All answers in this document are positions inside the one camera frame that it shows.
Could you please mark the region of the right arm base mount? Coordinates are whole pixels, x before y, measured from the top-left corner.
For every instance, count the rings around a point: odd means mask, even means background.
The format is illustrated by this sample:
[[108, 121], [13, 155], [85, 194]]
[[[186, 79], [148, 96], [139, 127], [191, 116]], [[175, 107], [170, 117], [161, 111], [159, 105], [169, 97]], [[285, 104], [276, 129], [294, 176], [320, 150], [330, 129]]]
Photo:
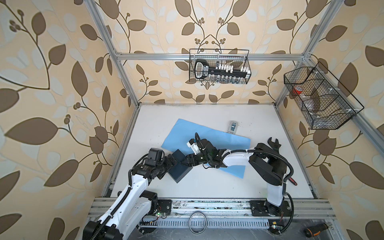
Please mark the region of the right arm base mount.
[[267, 200], [249, 201], [253, 217], [290, 217], [294, 209], [288, 201], [283, 201], [279, 207], [272, 205]]

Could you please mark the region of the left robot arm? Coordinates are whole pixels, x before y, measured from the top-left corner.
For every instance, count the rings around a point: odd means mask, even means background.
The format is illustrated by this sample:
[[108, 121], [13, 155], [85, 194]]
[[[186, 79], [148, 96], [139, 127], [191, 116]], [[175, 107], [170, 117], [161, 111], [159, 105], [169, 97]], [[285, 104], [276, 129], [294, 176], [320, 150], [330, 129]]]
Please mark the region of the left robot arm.
[[162, 179], [178, 160], [151, 148], [128, 172], [128, 184], [98, 221], [89, 221], [83, 240], [127, 240], [146, 215], [158, 211], [157, 193], [147, 191], [152, 180]]

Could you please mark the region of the dark navy gift box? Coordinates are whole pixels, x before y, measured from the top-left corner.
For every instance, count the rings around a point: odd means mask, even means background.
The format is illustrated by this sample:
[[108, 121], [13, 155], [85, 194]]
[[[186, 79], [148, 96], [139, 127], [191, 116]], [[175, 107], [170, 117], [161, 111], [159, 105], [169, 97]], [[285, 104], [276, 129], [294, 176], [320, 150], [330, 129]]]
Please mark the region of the dark navy gift box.
[[179, 183], [193, 168], [183, 164], [186, 156], [180, 150], [172, 153], [172, 157], [176, 159], [177, 164], [171, 167], [168, 174], [176, 183]]

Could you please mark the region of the blue wrapping paper sheet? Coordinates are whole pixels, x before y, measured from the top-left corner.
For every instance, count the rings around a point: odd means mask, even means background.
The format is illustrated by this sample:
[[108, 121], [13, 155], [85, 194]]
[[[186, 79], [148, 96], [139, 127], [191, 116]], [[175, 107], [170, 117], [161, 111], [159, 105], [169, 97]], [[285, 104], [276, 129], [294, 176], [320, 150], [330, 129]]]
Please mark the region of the blue wrapping paper sheet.
[[207, 139], [217, 149], [245, 150], [251, 148], [251, 140], [245, 137], [214, 130], [183, 119], [177, 120], [162, 144], [162, 148], [170, 152], [180, 150], [184, 155], [193, 153], [187, 142], [198, 133], [200, 138]]

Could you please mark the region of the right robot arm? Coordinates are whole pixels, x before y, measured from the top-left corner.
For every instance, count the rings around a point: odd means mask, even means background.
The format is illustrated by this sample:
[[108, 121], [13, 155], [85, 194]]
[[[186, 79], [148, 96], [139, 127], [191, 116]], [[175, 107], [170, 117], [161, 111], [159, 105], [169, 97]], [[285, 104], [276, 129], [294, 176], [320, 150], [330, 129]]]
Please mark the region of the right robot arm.
[[209, 165], [215, 169], [250, 165], [267, 183], [266, 205], [282, 205], [286, 195], [286, 183], [292, 177], [294, 168], [280, 155], [281, 144], [278, 139], [273, 141], [269, 138], [267, 144], [258, 143], [255, 148], [246, 150], [217, 149], [206, 139], [191, 139], [187, 145], [194, 153], [182, 160], [183, 165]]

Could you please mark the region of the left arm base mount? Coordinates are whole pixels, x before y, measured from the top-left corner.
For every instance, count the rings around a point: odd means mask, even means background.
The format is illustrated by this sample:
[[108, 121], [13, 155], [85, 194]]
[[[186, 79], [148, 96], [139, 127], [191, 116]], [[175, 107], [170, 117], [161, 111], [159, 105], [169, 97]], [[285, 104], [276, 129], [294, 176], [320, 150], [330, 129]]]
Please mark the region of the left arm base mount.
[[149, 209], [145, 210], [147, 215], [160, 215], [160, 217], [165, 217], [171, 214], [173, 203], [171, 199], [149, 200], [144, 198], [144, 200], [149, 202]]

